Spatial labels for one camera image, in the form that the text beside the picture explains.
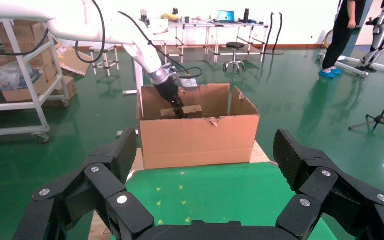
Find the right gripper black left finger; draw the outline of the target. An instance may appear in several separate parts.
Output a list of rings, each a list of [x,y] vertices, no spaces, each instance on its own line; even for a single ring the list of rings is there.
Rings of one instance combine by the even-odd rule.
[[[66,240],[90,212],[97,212],[118,240],[136,240],[155,219],[126,188],[137,155],[135,129],[96,148],[81,166],[37,188],[26,207],[15,240]]]

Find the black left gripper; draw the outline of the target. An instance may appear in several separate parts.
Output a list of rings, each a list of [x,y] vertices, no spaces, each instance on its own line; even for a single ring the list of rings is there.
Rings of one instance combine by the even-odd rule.
[[[172,105],[173,111],[179,119],[185,119],[183,107],[185,106],[179,96],[179,87],[172,77],[161,84],[153,85],[160,96]]]

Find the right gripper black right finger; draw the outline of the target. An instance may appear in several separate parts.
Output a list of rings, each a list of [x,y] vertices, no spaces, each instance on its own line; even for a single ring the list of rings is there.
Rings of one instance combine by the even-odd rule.
[[[326,214],[357,240],[384,240],[384,191],[343,172],[322,150],[299,144],[286,129],[275,133],[273,157],[295,193],[277,227],[306,240]]]

